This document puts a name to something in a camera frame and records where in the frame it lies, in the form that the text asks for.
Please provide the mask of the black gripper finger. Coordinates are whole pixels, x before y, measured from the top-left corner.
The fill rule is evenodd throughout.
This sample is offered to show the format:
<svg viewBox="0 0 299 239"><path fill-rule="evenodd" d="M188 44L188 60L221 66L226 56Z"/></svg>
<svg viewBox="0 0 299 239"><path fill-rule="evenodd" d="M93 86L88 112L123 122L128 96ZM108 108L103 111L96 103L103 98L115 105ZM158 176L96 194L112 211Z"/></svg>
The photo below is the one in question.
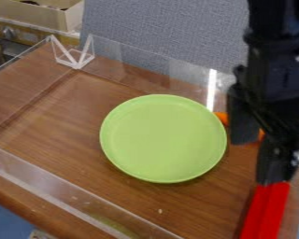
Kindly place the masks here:
<svg viewBox="0 0 299 239"><path fill-rule="evenodd" d="M274 139L266 135L259 146L255 180L270 184L291 181L299 168L299 137L289 141Z"/></svg>

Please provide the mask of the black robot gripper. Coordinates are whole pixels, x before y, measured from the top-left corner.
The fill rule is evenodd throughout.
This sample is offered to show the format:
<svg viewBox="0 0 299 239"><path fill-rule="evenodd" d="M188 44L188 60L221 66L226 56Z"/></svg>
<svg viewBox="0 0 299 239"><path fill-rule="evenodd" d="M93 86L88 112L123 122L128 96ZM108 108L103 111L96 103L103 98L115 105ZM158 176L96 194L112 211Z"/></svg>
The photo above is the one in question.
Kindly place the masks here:
<svg viewBox="0 0 299 239"><path fill-rule="evenodd" d="M234 68L227 112L234 145L258 140L259 130L281 141L299 137L299 32L245 34L249 60Z"/></svg>

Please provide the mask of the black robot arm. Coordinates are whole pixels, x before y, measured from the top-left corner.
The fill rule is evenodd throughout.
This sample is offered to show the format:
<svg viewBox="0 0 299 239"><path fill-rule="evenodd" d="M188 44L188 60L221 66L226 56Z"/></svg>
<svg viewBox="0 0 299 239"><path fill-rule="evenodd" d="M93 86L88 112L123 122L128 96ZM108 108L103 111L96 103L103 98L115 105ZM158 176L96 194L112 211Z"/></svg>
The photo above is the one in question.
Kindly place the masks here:
<svg viewBox="0 0 299 239"><path fill-rule="evenodd" d="M255 181L289 182L299 168L299 0L249 0L249 59L227 91L230 138L265 138Z"/></svg>

